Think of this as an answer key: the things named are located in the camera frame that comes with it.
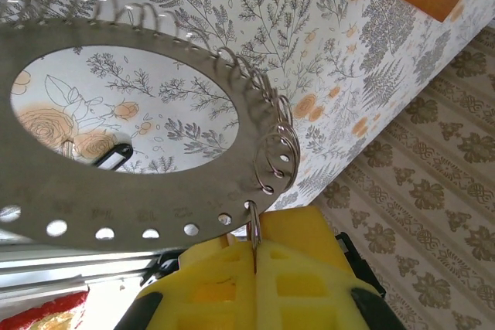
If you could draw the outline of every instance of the floral wallpaper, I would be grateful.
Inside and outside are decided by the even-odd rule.
[[[485,28],[315,201],[406,328],[493,328],[494,94]]]
[[[202,30],[213,49],[241,54],[288,97],[302,164],[295,186],[274,204],[279,209],[311,202],[495,16],[495,0],[461,0],[443,24],[402,0],[118,1],[174,12],[181,37]],[[56,0],[50,14],[62,16],[68,5]],[[15,18],[19,6],[4,18]],[[90,17],[93,6],[81,3],[77,16]],[[126,22],[136,16],[129,10]],[[103,17],[111,17],[109,9]],[[82,162],[131,141],[135,154],[125,172],[212,161],[238,126],[213,81],[165,57],[109,46],[33,62],[15,81],[12,102],[43,144],[60,150],[71,140]]]

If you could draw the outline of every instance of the beige patterned fabric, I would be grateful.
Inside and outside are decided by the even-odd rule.
[[[495,328],[495,29],[316,199],[407,328]]]

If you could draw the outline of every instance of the metal ring plate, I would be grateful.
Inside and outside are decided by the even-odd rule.
[[[250,220],[244,202],[252,200],[265,211],[282,193],[287,178],[270,174],[261,164],[264,179],[271,179],[273,195],[261,191],[254,176],[253,155],[258,141],[276,123],[276,109],[263,99],[251,81],[230,82],[230,70],[221,60],[214,68],[205,49],[186,50],[187,42],[152,30],[134,30],[109,22],[90,24],[86,19],[47,19],[39,26],[24,22],[22,29],[0,26],[0,209],[21,207],[21,216],[0,228],[43,243],[95,250],[153,250],[186,247],[214,238]],[[109,172],[79,164],[50,151],[24,130],[10,104],[12,83],[31,62],[57,50],[74,46],[123,46],[158,53],[185,63],[214,81],[232,100],[239,129],[232,146],[218,159],[199,168],[161,175]],[[286,151],[283,144],[276,153]],[[290,176],[291,164],[278,161]],[[225,226],[219,215],[226,213]],[[46,234],[48,223],[67,222],[59,237]],[[184,227],[199,227],[188,236]],[[102,227],[112,228],[113,240],[97,240]],[[159,232],[145,239],[147,229]]]

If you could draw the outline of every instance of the red object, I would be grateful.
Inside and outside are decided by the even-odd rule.
[[[77,324],[74,327],[76,328],[84,312],[84,303],[86,303],[87,295],[88,291],[81,291],[46,302],[41,307],[28,309],[0,321],[0,330],[29,330],[33,324],[48,316],[66,312],[73,314],[71,323]]]

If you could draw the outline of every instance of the damask pattern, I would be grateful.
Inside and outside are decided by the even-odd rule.
[[[402,0],[118,2],[152,3],[164,16],[162,31],[170,34],[174,27],[166,12],[173,12],[180,37],[203,46],[206,41],[213,50],[228,46],[267,71],[272,85],[290,100],[301,141],[296,183],[276,204],[287,208],[314,199],[495,16],[495,0],[462,0],[443,24]],[[70,0],[55,0],[48,15],[60,17],[69,5]],[[2,21],[15,19],[20,7],[12,3]],[[93,0],[81,2],[76,14],[90,17],[93,7]],[[111,16],[104,7],[102,17]],[[137,20],[135,10],[122,18],[133,25]],[[147,20],[145,26],[153,24]],[[490,47],[489,39],[479,38],[485,38],[480,41],[483,48]],[[58,53],[41,62],[62,63],[50,69],[27,66],[12,87],[16,112],[29,113],[26,125],[34,117],[36,125],[30,128],[52,148],[78,135],[77,160],[90,162],[93,155],[87,149],[103,151],[109,143],[130,138],[135,154],[122,170],[156,173],[212,161],[233,143],[239,123],[231,102],[188,66],[104,47]],[[476,70],[470,63],[478,60],[466,58],[459,57],[456,69],[467,73],[483,67],[479,61]],[[65,66],[79,73],[69,74],[61,68]],[[46,89],[47,81],[51,90]],[[30,100],[40,105],[32,107]],[[489,116],[484,114],[489,109],[467,100],[463,106],[480,117]],[[50,120],[45,120],[48,113]],[[464,148],[487,141],[483,136],[463,137],[469,140],[462,145],[459,138],[456,145]],[[484,159],[473,154],[469,158]],[[474,199],[488,198],[488,208],[490,191],[482,179],[475,183],[466,184],[466,192]]]
[[[410,329],[493,327],[492,37],[484,29],[316,199]]]

